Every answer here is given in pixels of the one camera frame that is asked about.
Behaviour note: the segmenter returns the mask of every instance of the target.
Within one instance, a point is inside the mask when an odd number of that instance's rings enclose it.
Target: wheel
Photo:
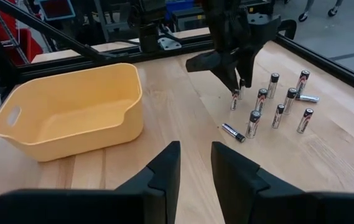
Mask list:
[[[333,9],[331,9],[331,10],[329,10],[329,11],[327,12],[327,15],[330,16],[330,17],[333,17],[333,16],[335,16],[336,14],[337,14],[337,10],[334,11]]]
[[[305,13],[303,13],[299,16],[299,21],[304,22],[307,20],[307,18],[308,18],[308,16]]]

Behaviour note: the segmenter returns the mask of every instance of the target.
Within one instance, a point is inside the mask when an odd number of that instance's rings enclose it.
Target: wooden table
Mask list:
[[[206,29],[180,36],[206,33]],[[102,45],[100,50],[123,47]],[[37,56],[36,61],[73,55]],[[181,141],[181,181],[176,223],[223,223],[212,180],[210,145],[221,141],[274,175],[304,189],[354,192],[354,88],[269,42],[256,57],[253,87],[236,111],[231,94],[210,72],[187,73],[195,54],[137,63],[144,96],[144,131],[133,142],[51,162],[38,163],[0,139],[0,194],[19,188],[113,189],[139,172],[168,143]],[[271,128],[276,105],[295,86],[301,70],[312,72],[305,93],[320,103],[295,102],[279,129]],[[265,105],[257,135],[243,144],[224,132],[228,123],[245,133],[259,88],[270,73],[281,74]],[[296,132],[306,108],[314,115],[304,134]]]

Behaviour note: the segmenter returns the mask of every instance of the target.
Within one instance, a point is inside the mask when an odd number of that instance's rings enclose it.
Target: aa battery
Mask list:
[[[240,92],[239,92],[238,100],[241,100],[245,92],[246,81],[241,78],[239,82],[239,86],[240,86]]]
[[[284,100],[284,111],[286,115],[290,114],[291,107],[293,106],[294,98],[297,95],[297,90],[295,88],[289,88],[287,91],[286,99]]]
[[[307,96],[307,95],[303,95],[303,94],[297,94],[296,100],[318,103],[320,98],[318,96]]]
[[[260,114],[263,113],[265,99],[266,99],[267,94],[268,94],[268,90],[265,88],[261,88],[258,90],[257,102],[256,102],[256,107],[254,108],[254,110],[258,111]]]
[[[283,104],[280,104],[276,107],[274,120],[272,122],[272,128],[277,129],[279,127],[279,124],[281,123],[283,111],[284,111]]]
[[[244,142],[246,138],[240,134],[239,132],[235,131],[231,126],[228,124],[222,124],[222,129],[224,129],[228,134],[232,135],[236,140],[239,142]]]
[[[310,108],[305,109],[304,115],[301,118],[300,124],[299,124],[299,126],[297,128],[297,132],[298,133],[301,133],[301,134],[304,133],[304,131],[307,128],[307,125],[308,125],[309,120],[311,119],[313,113],[314,113],[313,109],[310,109]]]
[[[309,78],[309,74],[310,72],[308,72],[307,70],[301,71],[300,78],[296,86],[298,94],[301,94],[304,91],[305,85],[307,84],[307,80]]]
[[[246,138],[252,139],[255,137],[260,117],[261,113],[259,111],[254,110],[250,113],[249,125],[246,130]]]
[[[271,79],[269,81],[268,85],[268,98],[273,99],[276,91],[276,86],[277,86],[277,81],[279,81],[279,74],[278,73],[272,73],[271,74]]]
[[[238,103],[239,94],[240,90],[234,90],[234,92],[232,93],[231,110],[236,110],[236,104]]]

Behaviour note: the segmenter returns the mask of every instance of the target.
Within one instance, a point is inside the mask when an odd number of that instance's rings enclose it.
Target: metal frame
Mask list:
[[[8,73],[3,74],[3,72],[0,72],[0,77],[8,77],[8,82],[6,82],[7,89],[6,92],[3,93],[2,98],[5,98],[11,92],[15,84],[24,83],[35,78],[94,68],[113,63],[136,63],[158,58],[173,57],[213,48],[211,37],[207,34],[181,39],[182,47],[180,49],[160,51],[153,54],[143,54],[140,52],[139,47],[128,47],[99,53],[93,48],[84,46],[81,43],[65,36],[58,30],[38,20],[37,18],[30,16],[26,12],[19,10],[17,7],[14,7],[5,0],[0,0],[0,10],[14,16],[16,19],[19,19],[21,22],[31,26],[33,29],[43,32],[44,34],[51,36],[51,38],[62,41],[72,50],[82,55],[51,60],[48,62],[23,65],[17,68],[13,64],[10,65],[9,60],[3,60],[3,63],[7,66],[7,68],[15,69],[15,74],[9,78]],[[354,87],[354,71],[351,71],[291,40],[294,38],[294,34],[296,32],[296,24],[294,22],[283,23],[281,29],[286,30],[285,36],[278,34],[275,40],[277,44]],[[7,58],[1,44],[0,55],[2,55],[1,58]]]

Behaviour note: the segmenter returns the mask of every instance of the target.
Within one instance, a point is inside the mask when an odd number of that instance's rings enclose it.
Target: yellow plastic bin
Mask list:
[[[134,65],[120,63],[38,78],[0,108],[0,137],[37,161],[132,141],[143,129]]]

